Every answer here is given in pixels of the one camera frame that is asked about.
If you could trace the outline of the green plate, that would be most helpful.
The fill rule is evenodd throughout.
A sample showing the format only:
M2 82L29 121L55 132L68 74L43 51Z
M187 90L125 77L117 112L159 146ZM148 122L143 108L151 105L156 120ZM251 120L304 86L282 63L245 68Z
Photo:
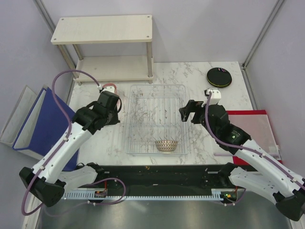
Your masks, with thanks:
M228 86L231 85L232 81L230 81L229 83L225 83L225 84L216 84L216 83L213 83L213 82L210 82L208 81L208 83L214 87L217 87L217 88L226 88Z

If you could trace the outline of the white wire dish rack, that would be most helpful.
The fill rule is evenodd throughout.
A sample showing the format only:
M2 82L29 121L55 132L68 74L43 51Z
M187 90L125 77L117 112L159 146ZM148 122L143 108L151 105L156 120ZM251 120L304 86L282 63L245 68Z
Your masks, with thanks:
M131 155L162 154L159 141L175 141L172 155L187 154L188 124L179 109L186 105L185 86L180 84L136 84L130 88L124 122L124 151Z

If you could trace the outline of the black plate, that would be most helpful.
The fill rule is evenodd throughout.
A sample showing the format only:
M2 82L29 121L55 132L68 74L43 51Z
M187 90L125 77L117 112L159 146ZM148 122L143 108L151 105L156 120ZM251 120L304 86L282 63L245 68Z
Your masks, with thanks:
M216 84L225 84L232 81L232 76L226 69L215 67L207 72L206 79Z

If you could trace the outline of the patterned bowl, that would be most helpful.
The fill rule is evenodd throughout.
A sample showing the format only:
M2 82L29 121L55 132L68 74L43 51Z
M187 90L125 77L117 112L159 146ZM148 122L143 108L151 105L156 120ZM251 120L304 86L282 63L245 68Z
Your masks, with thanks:
M157 140L154 143L160 152L174 152L178 146L178 141L174 140Z

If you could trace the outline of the tall pink cup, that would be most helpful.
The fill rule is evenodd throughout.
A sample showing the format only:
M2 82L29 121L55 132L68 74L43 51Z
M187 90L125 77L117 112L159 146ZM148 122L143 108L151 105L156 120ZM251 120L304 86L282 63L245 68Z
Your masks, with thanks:
M118 95L117 86L113 83L106 83L102 86L102 88Z

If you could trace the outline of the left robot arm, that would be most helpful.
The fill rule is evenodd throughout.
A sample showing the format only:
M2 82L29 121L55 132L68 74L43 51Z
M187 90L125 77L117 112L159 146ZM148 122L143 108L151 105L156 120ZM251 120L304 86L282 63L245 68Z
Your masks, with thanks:
M32 168L24 167L19 172L27 192L45 206L52 207L70 190L89 184L101 187L105 177L99 173L102 168L95 163L71 172L64 172L63 169L76 151L97 131L119 123L118 102L120 98L117 94L103 90L98 100L80 108L46 156Z

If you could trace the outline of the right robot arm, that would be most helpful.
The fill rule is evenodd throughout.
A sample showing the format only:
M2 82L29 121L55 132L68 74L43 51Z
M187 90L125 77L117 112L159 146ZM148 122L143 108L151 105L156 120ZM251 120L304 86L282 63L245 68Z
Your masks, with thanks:
M243 129L233 125L222 105L189 100L179 109L186 122L193 113L193 124L201 124L220 148L247 162L263 178L251 175L239 166L226 164L218 176L222 187L243 187L275 204L287 218L299 221L305 213L305 179L266 153Z

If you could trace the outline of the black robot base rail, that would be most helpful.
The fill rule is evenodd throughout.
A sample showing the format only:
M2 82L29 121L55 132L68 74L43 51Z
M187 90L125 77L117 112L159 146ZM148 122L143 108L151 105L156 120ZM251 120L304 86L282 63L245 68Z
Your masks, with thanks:
M105 187L108 191L118 190L118 181L103 181L115 178L123 181L131 195L153 195L169 192L170 195L185 195L190 192L210 192L211 189L235 189L229 180L229 168L236 165L161 165L161 166L97 166L97 177L92 184L82 187Z

